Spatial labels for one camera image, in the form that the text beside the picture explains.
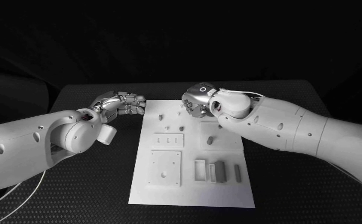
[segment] white cable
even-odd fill
[[[20,183],[12,188],[12,190],[3,195],[3,197],[0,198],[0,201],[2,199],[15,191],[15,189],[20,186]]]
[[[224,89],[224,88],[221,88],[221,91],[222,91],[222,92],[250,93],[250,94],[256,94],[256,95],[258,95],[258,96],[264,97],[264,95],[263,95],[263,94],[258,94],[258,93],[256,93],[256,92],[240,92],[240,91],[231,91],[230,89]]]
[[[39,183],[38,183],[36,189],[35,189],[35,191],[32,192],[31,196],[28,197],[28,199],[25,200],[25,202],[19,205],[19,207],[15,209],[15,211],[0,220],[0,222],[2,222],[2,221],[18,211],[18,210],[19,210],[19,208],[26,204],[26,202],[28,202],[29,199],[32,198],[32,195],[36,193],[36,190],[38,190],[38,188],[39,188],[39,186],[41,186],[41,184],[42,184],[44,176],[42,176],[42,178],[41,178],[41,181],[39,181]]]

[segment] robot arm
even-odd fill
[[[212,114],[221,126],[244,138],[274,150],[323,159],[362,181],[362,125],[323,117],[260,94],[217,91],[208,83],[186,91],[183,102],[192,116]]]
[[[0,189],[25,181],[64,159],[85,152],[95,140],[110,144],[117,115],[145,114],[146,99],[108,92],[88,108],[65,110],[0,125]]]

